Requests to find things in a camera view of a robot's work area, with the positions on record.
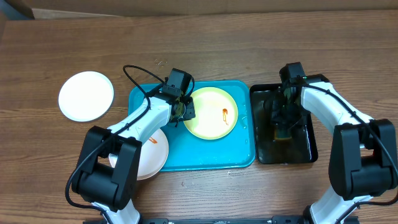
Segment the green yellow sponge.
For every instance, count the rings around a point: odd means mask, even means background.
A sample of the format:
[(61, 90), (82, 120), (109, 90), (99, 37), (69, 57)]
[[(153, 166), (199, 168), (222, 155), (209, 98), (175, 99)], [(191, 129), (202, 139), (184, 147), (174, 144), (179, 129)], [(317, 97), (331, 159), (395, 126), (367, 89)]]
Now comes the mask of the green yellow sponge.
[(292, 138), (291, 132), (288, 129), (275, 129), (274, 139), (276, 141), (286, 141)]

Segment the yellow plate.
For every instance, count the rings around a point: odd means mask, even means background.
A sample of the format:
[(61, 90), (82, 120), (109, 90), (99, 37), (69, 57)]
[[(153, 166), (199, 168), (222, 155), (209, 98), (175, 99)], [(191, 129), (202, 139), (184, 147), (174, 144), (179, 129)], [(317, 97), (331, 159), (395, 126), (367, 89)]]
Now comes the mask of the yellow plate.
[(196, 137), (205, 140), (228, 135), (238, 120), (238, 106), (225, 90), (203, 87), (192, 93), (195, 117), (184, 121), (185, 127)]

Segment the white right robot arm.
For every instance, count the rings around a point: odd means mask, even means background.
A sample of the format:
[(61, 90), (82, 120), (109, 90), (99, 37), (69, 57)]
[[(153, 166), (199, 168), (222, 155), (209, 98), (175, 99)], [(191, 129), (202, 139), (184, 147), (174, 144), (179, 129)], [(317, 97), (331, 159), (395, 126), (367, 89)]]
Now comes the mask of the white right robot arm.
[(328, 175), (330, 187), (309, 205), (301, 223), (345, 223), (362, 205), (390, 206), (374, 197), (397, 187), (394, 125), (373, 119), (349, 104), (330, 82), (291, 78), (271, 92), (265, 107), (271, 113), (275, 138), (286, 138), (302, 116), (315, 115), (332, 133)]

